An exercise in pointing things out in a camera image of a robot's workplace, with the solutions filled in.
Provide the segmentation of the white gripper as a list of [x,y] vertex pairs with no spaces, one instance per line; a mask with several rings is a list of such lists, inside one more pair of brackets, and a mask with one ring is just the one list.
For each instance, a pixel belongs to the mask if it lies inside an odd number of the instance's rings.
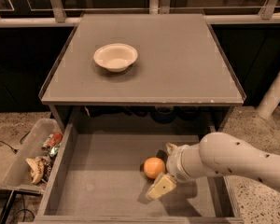
[[175,189],[177,182],[189,182],[200,174],[198,145],[177,146],[167,143],[165,146],[168,153],[166,168],[169,174],[160,173],[157,176],[146,193],[149,200],[159,199]]

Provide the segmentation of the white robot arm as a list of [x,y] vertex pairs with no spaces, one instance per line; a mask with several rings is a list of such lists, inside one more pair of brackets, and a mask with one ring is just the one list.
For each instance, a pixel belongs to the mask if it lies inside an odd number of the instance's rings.
[[259,150],[226,133],[205,135],[198,144],[166,145],[166,173],[157,176],[147,191],[150,200],[159,199],[179,183],[199,177],[238,175],[280,192],[280,155]]

